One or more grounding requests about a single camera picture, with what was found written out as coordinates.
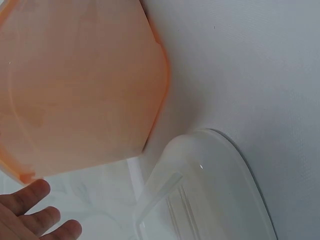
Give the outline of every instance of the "finger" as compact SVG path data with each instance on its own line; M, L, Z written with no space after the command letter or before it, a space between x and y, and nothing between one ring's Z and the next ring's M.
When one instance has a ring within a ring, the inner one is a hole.
M60 221L60 211L49 206L31 215L22 215L20 221L37 237L42 236L53 225Z
M16 216L20 216L29 211L49 193L49 183L39 179L15 193L0 196L0 203Z
M82 227L76 220L69 220L53 232L40 237L40 240L76 240L82 233Z

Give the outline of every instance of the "transparent plastic container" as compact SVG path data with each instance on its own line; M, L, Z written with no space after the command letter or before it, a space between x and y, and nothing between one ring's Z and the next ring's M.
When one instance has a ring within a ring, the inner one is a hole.
M35 178L137 156L168 89L139 0L0 5L0 162Z

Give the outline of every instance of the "hand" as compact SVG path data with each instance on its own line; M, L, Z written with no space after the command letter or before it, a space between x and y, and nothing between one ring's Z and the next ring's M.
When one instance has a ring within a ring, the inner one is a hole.
M12 194L0 195L0 240L76 240L82 227L69 220L43 235L60 221L60 212L49 206L31 215L25 213L50 193L45 180L37 180Z

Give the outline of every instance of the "translucent container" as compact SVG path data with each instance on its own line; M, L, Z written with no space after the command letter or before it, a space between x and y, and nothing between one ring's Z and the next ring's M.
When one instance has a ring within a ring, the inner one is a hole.
M0 5L0 162L23 183L142 151L169 70L139 0Z

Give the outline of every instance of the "plastic container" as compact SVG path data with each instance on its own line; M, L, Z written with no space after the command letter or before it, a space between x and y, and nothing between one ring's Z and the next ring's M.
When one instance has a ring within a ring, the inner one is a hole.
M133 219L138 240L277 240L246 162L210 129L165 147Z
M23 183L137 156L168 88L139 0L0 5L0 161Z

